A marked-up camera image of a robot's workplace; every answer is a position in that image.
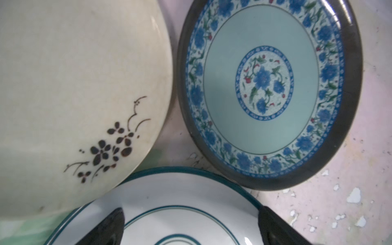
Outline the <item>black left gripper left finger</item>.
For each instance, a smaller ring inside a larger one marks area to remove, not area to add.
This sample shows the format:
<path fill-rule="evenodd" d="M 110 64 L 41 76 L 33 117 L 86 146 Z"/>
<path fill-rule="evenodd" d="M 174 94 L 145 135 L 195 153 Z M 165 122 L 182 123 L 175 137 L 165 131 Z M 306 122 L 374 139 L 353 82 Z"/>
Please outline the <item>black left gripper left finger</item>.
<path fill-rule="evenodd" d="M 120 245 L 125 226 L 122 208 L 116 208 L 76 245 Z"/>

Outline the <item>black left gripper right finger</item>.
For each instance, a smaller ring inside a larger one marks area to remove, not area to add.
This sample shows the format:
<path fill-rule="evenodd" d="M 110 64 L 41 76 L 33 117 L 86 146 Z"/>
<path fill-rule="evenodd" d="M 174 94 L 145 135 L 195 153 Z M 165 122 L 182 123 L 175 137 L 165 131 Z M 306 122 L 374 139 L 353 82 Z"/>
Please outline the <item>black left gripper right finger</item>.
<path fill-rule="evenodd" d="M 258 227 L 264 245 L 311 245 L 307 239 L 269 207 L 260 207 Z"/>

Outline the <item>teal patterned small plate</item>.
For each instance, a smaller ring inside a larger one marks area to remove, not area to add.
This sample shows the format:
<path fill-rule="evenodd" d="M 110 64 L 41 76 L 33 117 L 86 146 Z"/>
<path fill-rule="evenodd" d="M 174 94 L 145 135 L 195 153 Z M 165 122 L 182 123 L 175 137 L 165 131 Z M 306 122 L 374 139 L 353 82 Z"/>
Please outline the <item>teal patterned small plate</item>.
<path fill-rule="evenodd" d="M 348 1 L 194 1 L 176 81 L 196 146 L 257 190 L 300 184 L 342 145 L 362 86 Z"/>

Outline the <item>white plate black quatrefoil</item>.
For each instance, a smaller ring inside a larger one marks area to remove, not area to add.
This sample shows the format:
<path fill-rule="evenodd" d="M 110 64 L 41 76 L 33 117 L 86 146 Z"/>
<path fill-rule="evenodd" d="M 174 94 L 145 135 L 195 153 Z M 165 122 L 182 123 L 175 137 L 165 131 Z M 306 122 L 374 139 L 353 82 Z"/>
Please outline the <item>white plate black quatrefoil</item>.
<path fill-rule="evenodd" d="M 74 245 L 121 208 L 123 245 L 261 245 L 260 207 L 242 187 L 211 172 L 151 168 L 71 212 L 46 243 Z"/>

